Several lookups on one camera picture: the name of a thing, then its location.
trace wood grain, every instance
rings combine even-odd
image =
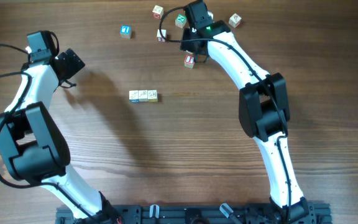
[[[335,223],[358,223],[358,1],[206,3],[215,20],[238,13],[240,46],[285,77],[290,153],[306,198],[330,203]],[[26,34],[52,30],[86,63],[76,88],[55,92],[50,114],[76,170],[112,203],[268,202],[262,157],[238,122],[236,86],[216,62],[190,70],[179,45],[157,43],[155,4],[167,11],[185,2],[0,4],[0,42],[24,48]],[[178,39],[174,19],[164,27]],[[132,39],[120,37],[121,25]],[[0,73],[25,60],[0,49]],[[0,80],[0,113],[19,84]],[[140,89],[158,90],[162,101],[131,104],[128,91]],[[0,183],[0,223],[53,223],[61,204],[44,189]]]

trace wooden table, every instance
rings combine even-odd
[[[155,4],[181,1],[4,4],[0,42],[20,48],[26,35],[54,31],[62,50],[86,63],[59,88],[50,114],[71,163],[114,204],[219,205],[268,202],[269,180],[254,140],[238,121],[238,89],[213,60],[183,66],[178,44],[158,43]],[[289,145],[306,198],[331,204],[335,223],[358,223],[358,1],[206,1],[215,21],[243,18],[237,41],[262,68],[287,81]],[[172,39],[177,13],[164,28]],[[132,27],[132,39],[119,35]],[[26,57],[0,48],[0,73]],[[0,79],[0,113],[20,77]],[[156,89],[159,103],[130,103],[129,90]],[[3,168],[0,156],[0,169]],[[53,223],[62,203],[44,189],[0,183],[0,223]]]

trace cube face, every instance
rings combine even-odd
[[[164,13],[164,8],[161,6],[154,6],[153,9],[153,17],[156,19],[161,19],[162,15]]]
[[[158,102],[158,94],[156,90],[147,91],[147,99],[149,102]]]
[[[121,37],[130,39],[132,30],[130,26],[121,26],[121,30],[119,32],[121,34]]]
[[[137,90],[129,91],[129,100],[133,103],[139,102],[139,91]]]
[[[147,90],[139,90],[138,95],[139,95],[140,102],[148,102],[149,99],[147,98],[148,96]]]
[[[182,14],[179,14],[177,19],[175,20],[175,25],[180,28],[184,28],[186,25],[186,17]]]
[[[167,31],[166,30],[161,30],[162,32],[162,35],[167,38]],[[157,41],[159,42],[165,42],[164,38],[161,37],[161,34],[160,34],[160,30],[157,30]]]
[[[234,13],[234,15],[231,16],[229,19],[229,24],[234,28],[236,28],[240,24],[240,21],[241,21],[241,17],[236,13]]]
[[[193,68],[194,67],[194,57],[187,55],[185,58],[185,66],[188,68]]]

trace black mounting plate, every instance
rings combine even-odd
[[[269,206],[271,206],[269,203],[252,203],[246,206],[231,206],[231,208],[238,220],[244,224],[269,224],[273,221],[264,215],[264,210]],[[308,202],[308,206],[309,215],[296,221],[296,224],[332,224],[329,204]],[[113,207],[124,219],[124,224],[192,224],[191,216],[196,213],[208,219],[210,224],[234,223],[219,211],[219,206],[162,206],[158,218],[150,218],[150,207],[141,207],[140,205],[113,205]],[[55,224],[74,223],[76,221],[69,208],[57,209]]]

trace blue cube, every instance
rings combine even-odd
[[[132,34],[131,27],[130,26],[121,26],[120,34],[121,34],[121,37],[130,39],[131,34]]]

